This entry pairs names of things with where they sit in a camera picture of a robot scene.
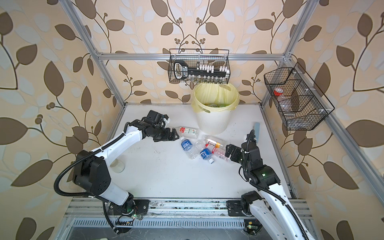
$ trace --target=wallpaper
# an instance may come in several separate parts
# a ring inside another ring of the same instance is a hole
[[[99,52],[283,53],[304,0],[74,0]]]
[[[230,61],[229,82],[240,93],[240,103],[258,103],[266,87],[263,75],[276,69],[273,61]],[[109,60],[107,68],[123,98],[129,103],[190,103],[194,83],[172,84],[166,61]],[[110,98],[109,89],[103,92]]]
[[[320,0],[293,59],[335,105],[335,113],[384,173],[384,3]],[[325,240],[382,239],[384,209],[325,122],[286,131],[266,107],[299,197]]]
[[[53,190],[103,144],[119,106],[57,1],[0,1],[2,239],[52,239],[71,201]],[[67,179],[64,191],[79,189]]]
[[[381,175],[384,174],[383,19],[383,1],[344,0],[320,5],[293,57],[306,66],[331,99],[337,117]],[[318,29],[315,37],[313,28]]]

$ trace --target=white table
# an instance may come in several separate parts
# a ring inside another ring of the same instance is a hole
[[[122,133],[126,122],[141,120],[150,110],[167,114],[171,120],[169,126],[198,128],[190,105],[128,105],[116,136]],[[260,122],[258,147],[263,163],[274,169],[286,194],[291,197],[258,105],[239,105],[232,112],[228,128],[216,136],[241,146],[255,122]],[[125,169],[119,174],[110,170],[111,178],[134,197],[225,199],[240,198],[242,194],[256,190],[239,176],[240,164],[219,160],[209,164],[200,157],[190,160],[182,150],[180,140],[153,142],[147,137],[120,155],[119,160],[125,163]]]

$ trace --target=trash can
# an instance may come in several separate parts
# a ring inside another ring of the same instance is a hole
[[[239,92],[230,83],[199,83],[192,93],[191,106],[197,115],[199,128],[216,135],[227,128],[231,112],[239,101]]]

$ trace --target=black metal mesh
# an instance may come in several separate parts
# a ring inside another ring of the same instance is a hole
[[[168,77],[170,83],[228,83],[230,77],[229,50],[203,49],[199,52],[196,52],[196,49],[183,50],[169,50]],[[186,68],[180,69],[176,63],[186,66]]]
[[[334,108],[329,109],[319,102],[312,92],[315,88],[307,86],[298,69],[296,66],[279,68],[264,74],[264,80],[286,129],[309,131],[313,130]],[[275,92],[281,92],[279,88],[283,90],[286,99],[278,100],[279,97]]]

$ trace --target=gray floor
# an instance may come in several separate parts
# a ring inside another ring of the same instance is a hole
[[[257,236],[247,236],[239,229],[133,228],[116,235],[111,228],[73,227],[67,240],[271,240],[261,229]]]

